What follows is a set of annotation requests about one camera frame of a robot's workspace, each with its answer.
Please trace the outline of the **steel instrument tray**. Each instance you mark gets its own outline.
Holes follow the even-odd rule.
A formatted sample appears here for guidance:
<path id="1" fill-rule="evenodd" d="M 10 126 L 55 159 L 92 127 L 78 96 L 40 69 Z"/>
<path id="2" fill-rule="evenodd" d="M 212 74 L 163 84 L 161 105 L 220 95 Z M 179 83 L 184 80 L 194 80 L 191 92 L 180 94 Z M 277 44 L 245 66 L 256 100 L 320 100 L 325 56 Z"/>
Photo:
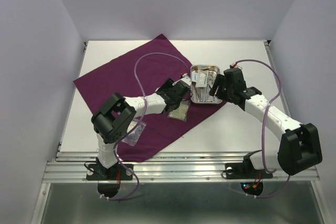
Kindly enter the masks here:
<path id="1" fill-rule="evenodd" d="M 192 65 L 191 74 L 191 101 L 196 104 L 220 104 L 222 101 L 210 95 L 210 90 L 220 68 L 216 65 Z"/>

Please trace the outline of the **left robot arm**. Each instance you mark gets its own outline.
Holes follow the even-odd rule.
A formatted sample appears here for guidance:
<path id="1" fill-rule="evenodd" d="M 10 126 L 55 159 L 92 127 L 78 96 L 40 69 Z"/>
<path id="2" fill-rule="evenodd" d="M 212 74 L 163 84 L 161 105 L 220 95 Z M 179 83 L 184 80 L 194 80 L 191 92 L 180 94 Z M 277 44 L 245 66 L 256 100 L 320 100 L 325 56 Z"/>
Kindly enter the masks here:
<path id="1" fill-rule="evenodd" d="M 106 179 L 117 172 L 115 144 L 132 130 L 133 119 L 142 119 L 148 114 L 169 113 L 176 110 L 183 98 L 190 92 L 192 81 L 188 75 L 180 80 L 167 79 L 153 94 L 141 97 L 123 97 L 113 94 L 91 118 L 98 138 L 99 173 Z"/>

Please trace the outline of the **steel hemostat forceps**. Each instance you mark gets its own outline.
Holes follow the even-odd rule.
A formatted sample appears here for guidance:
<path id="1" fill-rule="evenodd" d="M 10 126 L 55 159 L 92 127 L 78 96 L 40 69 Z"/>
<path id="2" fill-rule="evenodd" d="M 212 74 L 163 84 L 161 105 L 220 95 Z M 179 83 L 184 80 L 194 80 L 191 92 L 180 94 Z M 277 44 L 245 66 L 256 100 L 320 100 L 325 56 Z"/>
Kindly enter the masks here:
<path id="1" fill-rule="evenodd" d="M 196 98 L 198 102 L 206 102 L 207 101 L 207 88 L 206 87 L 198 87 L 195 88 Z"/>

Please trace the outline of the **green-white packet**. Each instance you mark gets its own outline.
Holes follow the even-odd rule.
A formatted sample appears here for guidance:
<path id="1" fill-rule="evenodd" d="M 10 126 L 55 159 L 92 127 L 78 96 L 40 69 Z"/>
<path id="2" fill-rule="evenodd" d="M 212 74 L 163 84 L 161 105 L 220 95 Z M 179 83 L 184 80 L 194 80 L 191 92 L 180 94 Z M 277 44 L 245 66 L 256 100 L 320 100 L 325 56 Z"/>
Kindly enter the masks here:
<path id="1" fill-rule="evenodd" d="M 187 120 L 187 113 L 190 108 L 189 101 L 182 101 L 179 107 L 168 114 L 169 119 L 175 119 L 179 121 L 186 122 Z"/>

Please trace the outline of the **small white label packet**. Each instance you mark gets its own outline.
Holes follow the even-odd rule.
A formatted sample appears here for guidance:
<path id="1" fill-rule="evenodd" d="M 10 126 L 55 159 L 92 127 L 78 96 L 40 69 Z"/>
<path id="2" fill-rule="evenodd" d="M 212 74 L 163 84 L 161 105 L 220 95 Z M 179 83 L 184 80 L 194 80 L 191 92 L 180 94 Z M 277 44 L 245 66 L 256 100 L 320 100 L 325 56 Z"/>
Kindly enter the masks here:
<path id="1" fill-rule="evenodd" d="M 193 83 L 196 83 L 197 82 L 197 78 L 198 78 L 198 72 L 197 71 L 192 71 L 191 72 L 191 81 Z"/>

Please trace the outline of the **white sterile pouch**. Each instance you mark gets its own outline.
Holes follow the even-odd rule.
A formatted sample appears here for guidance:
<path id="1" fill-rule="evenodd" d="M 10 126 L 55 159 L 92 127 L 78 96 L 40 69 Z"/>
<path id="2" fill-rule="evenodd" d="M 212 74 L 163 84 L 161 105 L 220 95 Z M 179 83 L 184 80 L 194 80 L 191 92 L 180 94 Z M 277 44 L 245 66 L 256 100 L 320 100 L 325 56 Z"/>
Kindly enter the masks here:
<path id="1" fill-rule="evenodd" d="M 208 70 L 199 70 L 196 77 L 196 88 L 205 88 L 207 86 Z"/>

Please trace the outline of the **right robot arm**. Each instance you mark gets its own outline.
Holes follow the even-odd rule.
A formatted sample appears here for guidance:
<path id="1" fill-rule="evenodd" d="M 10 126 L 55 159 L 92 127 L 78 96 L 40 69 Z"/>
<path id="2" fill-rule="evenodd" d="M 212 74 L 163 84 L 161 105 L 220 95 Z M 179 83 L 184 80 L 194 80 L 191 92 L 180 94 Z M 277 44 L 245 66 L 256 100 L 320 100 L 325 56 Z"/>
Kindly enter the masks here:
<path id="1" fill-rule="evenodd" d="M 241 165 L 244 175 L 253 177 L 261 169 L 267 173 L 280 169 L 293 176 L 322 162 L 318 129 L 311 123 L 292 119 L 271 105 L 257 88 L 247 87 L 240 69 L 230 68 L 218 74 L 209 93 L 254 116 L 263 130 L 270 130 L 279 140 L 279 149 L 274 153 L 265 150 L 249 153 Z"/>

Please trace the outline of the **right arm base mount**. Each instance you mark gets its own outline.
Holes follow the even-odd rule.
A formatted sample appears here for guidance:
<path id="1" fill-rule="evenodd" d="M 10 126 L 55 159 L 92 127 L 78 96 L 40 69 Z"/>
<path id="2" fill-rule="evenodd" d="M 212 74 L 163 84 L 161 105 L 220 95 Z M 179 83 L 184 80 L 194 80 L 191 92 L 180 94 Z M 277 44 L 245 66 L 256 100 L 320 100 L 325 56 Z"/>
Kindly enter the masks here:
<path id="1" fill-rule="evenodd" d="M 268 174 L 264 169 L 255 169 L 251 157 L 261 153 L 261 150 L 250 152 L 243 157 L 242 162 L 227 163 L 221 176 L 225 179 L 239 179 L 242 192 L 248 196 L 258 197 L 263 192 L 263 179 L 272 179 L 273 175 Z"/>

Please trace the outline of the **blue-white gauze packet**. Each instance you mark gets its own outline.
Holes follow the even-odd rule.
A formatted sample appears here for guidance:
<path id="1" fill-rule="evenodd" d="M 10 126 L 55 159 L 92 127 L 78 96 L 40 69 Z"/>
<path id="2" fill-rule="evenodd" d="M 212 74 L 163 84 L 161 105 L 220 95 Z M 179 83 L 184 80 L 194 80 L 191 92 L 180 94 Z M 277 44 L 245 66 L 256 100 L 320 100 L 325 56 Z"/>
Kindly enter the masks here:
<path id="1" fill-rule="evenodd" d="M 145 127 L 145 122 L 139 122 L 138 119 L 132 120 L 127 129 L 128 135 L 122 140 L 122 142 L 134 147 L 141 137 Z"/>

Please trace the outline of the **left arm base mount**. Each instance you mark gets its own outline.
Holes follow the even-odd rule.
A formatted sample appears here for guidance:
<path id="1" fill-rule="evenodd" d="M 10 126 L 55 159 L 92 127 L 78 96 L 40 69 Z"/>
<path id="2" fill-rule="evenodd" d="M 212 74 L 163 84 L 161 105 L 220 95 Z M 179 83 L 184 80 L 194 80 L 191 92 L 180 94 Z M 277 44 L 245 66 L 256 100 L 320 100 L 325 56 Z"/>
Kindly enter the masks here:
<path id="1" fill-rule="evenodd" d="M 127 199 L 137 188 L 137 184 L 133 186 L 125 183 L 133 180 L 132 164 L 126 164 L 125 168 L 116 163 L 110 168 L 105 168 L 96 158 L 94 162 L 85 162 L 84 167 L 87 170 L 86 180 L 97 182 L 98 194 L 105 200 Z"/>

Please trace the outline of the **small steel scissors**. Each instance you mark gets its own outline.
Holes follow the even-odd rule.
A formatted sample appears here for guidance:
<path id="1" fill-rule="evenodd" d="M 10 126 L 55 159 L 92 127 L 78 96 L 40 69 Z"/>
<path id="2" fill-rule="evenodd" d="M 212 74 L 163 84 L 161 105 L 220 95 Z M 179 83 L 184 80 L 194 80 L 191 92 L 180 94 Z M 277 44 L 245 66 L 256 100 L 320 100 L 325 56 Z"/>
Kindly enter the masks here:
<path id="1" fill-rule="evenodd" d="M 212 75 L 208 75 L 207 81 L 208 81 L 208 84 L 210 86 L 213 86 L 213 84 L 214 84 L 214 78 L 213 78 Z"/>

